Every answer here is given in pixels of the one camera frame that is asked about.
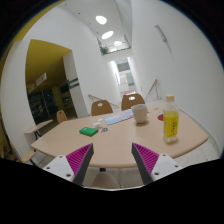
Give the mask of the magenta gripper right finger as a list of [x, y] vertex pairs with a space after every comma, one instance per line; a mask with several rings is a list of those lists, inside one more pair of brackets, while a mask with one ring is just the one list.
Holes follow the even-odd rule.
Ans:
[[137, 163], [144, 185], [182, 169], [182, 167], [168, 154], [157, 154], [137, 143], [132, 144], [131, 152]]

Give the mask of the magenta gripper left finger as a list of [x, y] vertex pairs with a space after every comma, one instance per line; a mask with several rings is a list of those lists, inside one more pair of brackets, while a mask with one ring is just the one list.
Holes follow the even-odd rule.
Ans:
[[81, 186], [93, 154], [93, 144], [88, 144], [67, 156], [57, 156], [44, 170]]

